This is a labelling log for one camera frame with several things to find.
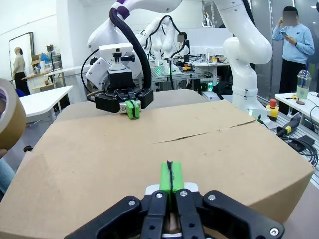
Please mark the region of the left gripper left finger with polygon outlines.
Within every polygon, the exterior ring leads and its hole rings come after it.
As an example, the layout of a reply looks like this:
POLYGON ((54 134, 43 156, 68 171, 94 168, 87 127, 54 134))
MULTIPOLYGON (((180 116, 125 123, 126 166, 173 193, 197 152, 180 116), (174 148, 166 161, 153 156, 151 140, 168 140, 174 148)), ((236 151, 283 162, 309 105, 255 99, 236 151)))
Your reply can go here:
POLYGON ((160 239, 169 216, 172 162, 161 166, 159 189, 141 200, 126 196, 66 236, 67 239, 160 239))

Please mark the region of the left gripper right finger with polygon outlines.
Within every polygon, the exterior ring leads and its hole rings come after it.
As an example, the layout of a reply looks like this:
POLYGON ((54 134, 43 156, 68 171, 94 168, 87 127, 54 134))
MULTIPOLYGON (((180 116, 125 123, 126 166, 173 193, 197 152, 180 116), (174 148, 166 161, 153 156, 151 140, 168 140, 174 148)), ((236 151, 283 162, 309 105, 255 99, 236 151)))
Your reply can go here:
POLYGON ((205 229, 229 239, 280 239, 284 235, 282 224, 219 191, 201 195, 186 189, 179 162, 171 164, 171 192, 185 239, 204 239, 205 229))

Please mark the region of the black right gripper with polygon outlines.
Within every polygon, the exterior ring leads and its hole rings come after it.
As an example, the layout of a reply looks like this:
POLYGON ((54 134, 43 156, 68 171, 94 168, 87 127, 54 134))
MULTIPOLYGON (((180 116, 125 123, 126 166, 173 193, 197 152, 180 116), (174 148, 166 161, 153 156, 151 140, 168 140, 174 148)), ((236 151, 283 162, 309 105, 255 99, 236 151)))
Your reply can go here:
POLYGON ((140 110, 154 100, 151 88, 138 88, 130 70, 108 71, 108 86, 94 96, 96 108, 110 113, 126 113, 129 119, 139 119, 140 110))

